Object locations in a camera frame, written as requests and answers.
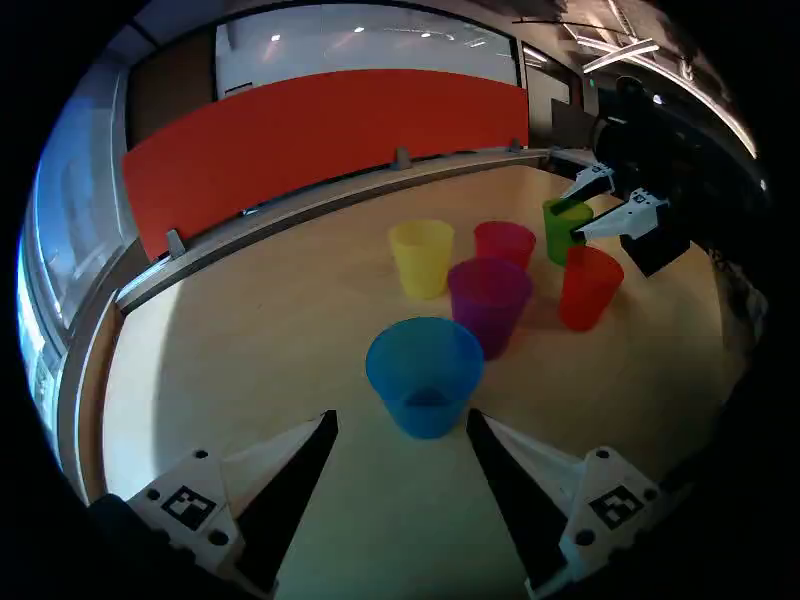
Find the ceiling light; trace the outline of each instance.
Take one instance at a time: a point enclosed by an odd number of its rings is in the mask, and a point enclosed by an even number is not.
[[[567,32],[568,32],[568,33],[569,33],[569,34],[572,36],[572,39],[573,39],[573,40],[577,40],[577,39],[578,39],[578,34],[577,34],[577,33],[575,33],[575,31],[573,31],[573,30],[570,28],[570,26],[569,26],[569,25],[567,25],[566,23],[562,23],[562,25],[564,26],[564,29],[566,29],[566,30],[567,30]]]
[[[622,26],[622,30],[629,38],[631,38],[631,43],[635,44],[638,42],[639,40],[636,37],[636,32],[633,30],[633,26],[630,24],[630,21],[628,21],[628,17],[625,16],[625,13],[620,10],[619,6],[617,6],[617,3],[614,2],[614,0],[607,1],[608,7],[611,9],[614,17],[616,17],[617,22]]]
[[[683,77],[686,81],[691,81],[694,79],[692,63],[687,62],[685,58],[681,58],[680,67],[681,77]]]
[[[587,46],[589,48],[595,48],[597,50],[602,50],[603,52],[614,52],[615,50],[619,50],[617,46],[612,44],[606,44],[605,42],[600,42],[598,40],[593,40],[591,38],[583,37],[581,35],[578,36],[576,40],[582,46]],[[728,126],[728,128],[733,132],[733,134],[739,138],[739,141],[744,144],[744,147],[747,148],[747,151],[750,153],[750,156],[753,158],[756,157],[756,145],[753,142],[750,135],[747,133],[747,130],[742,127],[739,122],[733,118],[733,116],[722,108],[719,104],[717,104],[711,96],[706,94],[705,92],[701,92],[697,89],[693,84],[689,83],[682,77],[676,75],[669,69],[665,69],[657,62],[652,61],[648,58],[642,58],[641,56],[627,56],[623,60],[627,60],[632,62],[635,65],[639,65],[640,67],[644,67],[645,69],[650,69],[654,73],[658,73],[662,77],[669,79],[675,85],[680,86],[687,92],[689,92],[692,96],[697,98],[702,104],[706,106],[711,112],[713,112],[719,119]]]
[[[547,57],[544,54],[539,54],[536,50],[531,50],[527,46],[522,47],[522,51],[527,54],[528,56],[532,56],[536,60],[540,60],[542,62],[547,62]]]
[[[578,43],[583,46],[586,45],[586,43],[580,38],[578,38]],[[592,62],[585,64],[583,66],[583,73],[585,75],[586,73],[591,73],[595,69],[605,67],[606,65],[610,65],[611,63],[615,63],[630,56],[638,56],[640,54],[646,54],[647,52],[655,52],[656,50],[658,50],[658,44],[653,42],[652,38],[648,38],[646,40],[642,40],[641,42],[631,44],[630,46],[617,48],[613,52],[609,52],[605,56],[601,56],[597,60],[593,60]]]

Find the orange wall panel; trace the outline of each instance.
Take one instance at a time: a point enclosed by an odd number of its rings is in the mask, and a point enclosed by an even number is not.
[[[525,90],[417,70],[310,75],[204,106],[129,152],[123,172],[151,259],[239,211],[332,177],[412,158],[527,144]]]

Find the glass wall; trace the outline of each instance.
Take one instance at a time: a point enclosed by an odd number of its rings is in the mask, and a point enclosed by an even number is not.
[[[76,316],[137,237],[122,181],[126,69],[95,63],[67,101],[32,182],[17,264],[17,321],[31,396],[55,428]]]
[[[113,63],[99,62],[81,79],[50,134],[33,185],[36,253],[47,300],[65,330],[106,262],[137,235],[115,160],[124,148],[112,145],[123,75]]]
[[[326,4],[269,11],[217,27],[219,98],[352,69],[425,69],[517,85],[511,40],[409,8]]]

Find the wall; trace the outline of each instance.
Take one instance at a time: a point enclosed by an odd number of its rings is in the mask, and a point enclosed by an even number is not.
[[[224,0],[150,0],[136,15],[136,22],[156,41],[166,44],[220,18],[224,12]]]
[[[592,146],[592,130],[597,119],[577,104],[565,104],[551,100],[553,129],[552,143],[562,148],[589,148]]]
[[[131,69],[128,84],[128,147],[165,125],[214,101],[214,32],[201,31]]]
[[[123,162],[147,255],[308,185],[395,160],[528,142],[515,85],[418,69],[296,77],[205,106],[165,127]],[[318,158],[310,149],[328,148]]]
[[[225,7],[226,12],[232,14],[261,6],[280,4],[281,1],[282,0],[268,0],[266,2],[264,0],[227,0],[225,2]],[[582,73],[581,65],[576,63],[565,50],[565,45],[559,36],[566,34],[566,32],[558,25],[514,24],[512,21],[516,20],[517,17],[501,15],[498,12],[484,8],[469,0],[419,0],[410,4],[445,11],[485,24],[509,36],[529,43],[534,48],[541,50],[575,73]]]
[[[250,83],[257,87],[331,71],[392,68],[446,71],[517,85],[508,38],[408,8],[300,6],[217,28],[220,98]]]
[[[531,145],[547,144],[552,139],[553,116],[551,100],[555,98],[569,104],[569,86],[542,73],[539,69],[526,67],[528,78],[528,116],[531,127]]]
[[[593,82],[591,76],[583,78],[583,110],[596,116],[600,112],[600,101],[597,98],[597,85]]]
[[[101,277],[98,277],[98,286],[76,318],[77,327],[70,342],[69,351],[64,358],[58,384],[55,432],[61,467],[76,490],[83,489],[82,476],[78,466],[76,433],[79,392],[86,358],[92,347],[98,322],[104,314],[112,294],[142,273],[148,264],[149,260],[142,249],[141,242],[138,240],[133,242],[120,252],[117,260],[109,265]]]
[[[108,370],[114,354],[123,316],[112,294],[95,327],[78,384],[75,454],[78,474],[83,484],[83,500],[89,504],[106,493],[103,472],[103,404],[106,395]]]

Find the table surface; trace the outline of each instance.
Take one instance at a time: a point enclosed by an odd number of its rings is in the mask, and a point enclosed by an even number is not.
[[[570,181],[530,167],[394,192],[262,240],[128,315],[103,416],[111,492],[130,497],[197,447],[241,450],[338,411],[340,433],[278,575],[278,598],[519,597],[525,579],[463,423],[418,441],[364,373],[372,340],[449,298],[404,297],[387,230],[435,218],[454,261],[493,219],[537,237],[534,297],[471,405],[582,456],[605,444],[659,479],[708,439],[729,391],[712,268],[692,247],[645,279],[617,238],[625,280],[598,326],[558,321],[563,269],[549,262],[541,204]],[[595,209],[618,201],[599,197]]]

